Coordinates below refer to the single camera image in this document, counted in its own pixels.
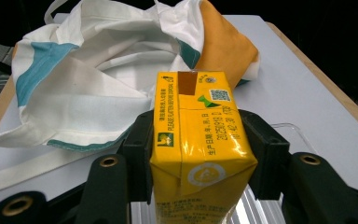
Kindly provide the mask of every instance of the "orange fabric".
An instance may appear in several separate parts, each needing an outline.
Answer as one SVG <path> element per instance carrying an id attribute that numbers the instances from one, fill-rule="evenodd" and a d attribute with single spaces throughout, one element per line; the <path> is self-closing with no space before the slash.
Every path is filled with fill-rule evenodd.
<path id="1" fill-rule="evenodd" d="M 205 37 L 195 69 L 225 72 L 229 86 L 234 90 L 249 64 L 257 61 L 258 50 L 209 1 L 202 1 L 200 10 Z"/>
<path id="2" fill-rule="evenodd" d="M 13 48 L 13 52 L 11 53 L 11 57 L 14 58 L 14 56 L 16 56 L 16 53 L 17 53 L 17 44 Z"/>

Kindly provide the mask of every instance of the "bag handle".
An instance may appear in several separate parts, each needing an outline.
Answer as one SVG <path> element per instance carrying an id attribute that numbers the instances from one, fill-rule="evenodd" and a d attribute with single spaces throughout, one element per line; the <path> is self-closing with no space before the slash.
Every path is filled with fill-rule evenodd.
<path id="1" fill-rule="evenodd" d="M 45 24 L 55 23 L 51 14 L 53 13 L 53 11 L 55 11 L 57 8 L 59 8 L 66 2 L 67 0 L 55 0 L 50 4 L 48 10 L 45 12 Z"/>

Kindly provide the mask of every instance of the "table surface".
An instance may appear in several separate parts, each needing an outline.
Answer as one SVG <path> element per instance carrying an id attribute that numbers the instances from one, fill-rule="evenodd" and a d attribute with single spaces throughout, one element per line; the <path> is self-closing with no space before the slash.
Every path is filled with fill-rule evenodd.
<path id="1" fill-rule="evenodd" d="M 244 86 L 237 90 L 235 90 L 234 94 L 238 95 L 245 95 L 245 99 L 237 100 L 237 104 L 241 109 L 248 109 L 252 112 L 257 113 L 262 118 L 265 118 L 266 121 L 270 124 L 273 123 L 281 123 L 281 122 L 291 122 L 294 124 L 298 124 L 301 129 L 304 129 L 304 133 L 308 136 L 309 140 L 312 144 L 317 148 L 321 153 L 321 156 L 325 157 L 328 161 L 331 161 L 334 168 L 339 170 L 339 174 L 343 175 L 344 179 L 354 188 L 358 189 L 358 143 L 354 141 L 358 141 L 358 106 L 355 104 L 343 91 L 340 90 L 306 55 L 304 55 L 274 24 L 267 22 L 267 25 L 263 23 L 260 25 L 260 22 L 263 22 L 260 18 L 255 16 L 227 16 L 228 20 L 231 21 L 234 25 L 245 27 L 241 31 L 242 32 L 249 32 L 249 37 L 252 41 L 256 44 L 258 48 L 260 48 L 262 53 L 271 54 L 264 55 L 261 54 L 261 60 L 264 64 L 260 68 L 262 69 L 261 75 L 257 81 L 252 81 L 253 83 L 247 83 Z M 270 41 L 270 36 L 275 34 L 279 37 L 284 44 L 281 45 L 277 37 L 272 38 Z M 282 50 L 285 51 L 284 57 L 288 57 L 289 59 L 285 59 L 288 61 L 282 61 L 283 63 L 293 62 L 293 64 L 289 64 L 289 66 L 285 66 L 282 68 L 279 63 L 281 63 L 280 59 L 277 58 L 279 53 L 274 52 L 273 50 Z M 290 49 L 296 55 L 296 58 L 292 58 L 286 51 Z M 291 72 L 302 72 L 303 74 L 292 74 Z M 272 82 L 278 82 L 279 79 L 282 79 L 282 74 L 286 74 L 288 77 L 293 77 L 294 75 L 299 75 L 302 79 L 298 83 L 290 83 L 290 80 L 284 80 L 281 83 L 288 83 L 288 90 L 282 89 L 278 87 L 277 90 L 272 91 L 272 93 L 266 92 L 268 90 L 264 90 L 265 87 L 271 86 L 271 79 Z M 328 90 L 325 91 L 321 89 L 321 84 L 316 83 L 317 80 L 314 80 L 315 77 L 323 86 Z M 284 103 L 284 99 L 277 99 L 276 93 L 281 91 L 284 97 L 291 97 L 290 95 L 293 94 L 293 90 L 301 89 L 304 85 L 301 84 L 301 81 L 310 81 L 312 82 L 310 85 L 313 85 L 314 89 L 317 92 L 304 91 L 306 94 L 315 94 L 315 99 L 310 99 L 307 103 L 306 101 L 301 101 L 299 99 L 289 99 L 291 102 L 287 109 L 282 109 L 280 104 Z M 15 95 L 15 89 L 13 86 L 13 82 L 10 79 L 9 82 L 6 84 L 4 89 L 0 94 L 0 122 L 1 119 L 7 112 L 7 108 L 9 107 L 10 103 L 13 101 L 13 97 Z M 256 96 L 262 95 L 265 102 L 256 102 L 258 99 Z M 331 103 L 334 105 L 333 109 L 331 108 L 311 108 L 314 104 L 315 106 L 318 105 L 325 105 L 326 103 Z M 324 110 L 326 113 L 329 111 L 333 111 L 334 113 L 337 112 L 337 116 L 341 116 L 343 122 L 348 124 L 347 126 L 340 126 L 340 119 L 335 118 L 335 115 L 326 115 L 326 114 L 319 114 L 320 112 L 316 110 Z M 310 118 L 310 121 L 304 121 L 307 115 L 298 113 L 316 113 L 317 117 Z M 326 125 L 325 123 L 327 119 L 331 119 L 331 125 Z M 315 123 L 316 127 L 308 127 L 310 126 L 310 122 Z M 335 130 L 334 127 L 331 128 L 330 126 L 337 126 L 338 130 Z M 354 136 L 351 136 L 351 132 L 348 130 L 344 130 L 345 128 L 351 129 L 353 128 L 356 130 Z M 60 180 L 57 181 L 57 188 L 59 188 Z"/>

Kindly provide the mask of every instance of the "green logo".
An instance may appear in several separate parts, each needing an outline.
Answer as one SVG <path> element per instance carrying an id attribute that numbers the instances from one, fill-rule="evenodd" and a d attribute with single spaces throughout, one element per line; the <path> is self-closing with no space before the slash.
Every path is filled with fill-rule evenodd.
<path id="1" fill-rule="evenodd" d="M 201 95 L 200 98 L 198 99 L 199 102 L 203 102 L 205 104 L 205 107 L 216 107 L 216 106 L 220 106 L 219 104 L 215 104 L 210 102 L 209 100 L 207 100 L 205 98 L 204 95 Z"/>
<path id="2" fill-rule="evenodd" d="M 159 133 L 157 146 L 173 147 L 173 133 Z"/>

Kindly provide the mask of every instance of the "qr code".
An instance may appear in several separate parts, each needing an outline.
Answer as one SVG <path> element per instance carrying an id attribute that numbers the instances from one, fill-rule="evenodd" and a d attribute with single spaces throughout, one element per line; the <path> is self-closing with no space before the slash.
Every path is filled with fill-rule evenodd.
<path id="1" fill-rule="evenodd" d="M 211 98 L 214 101 L 231 101 L 228 91 L 225 90 L 210 90 Z"/>

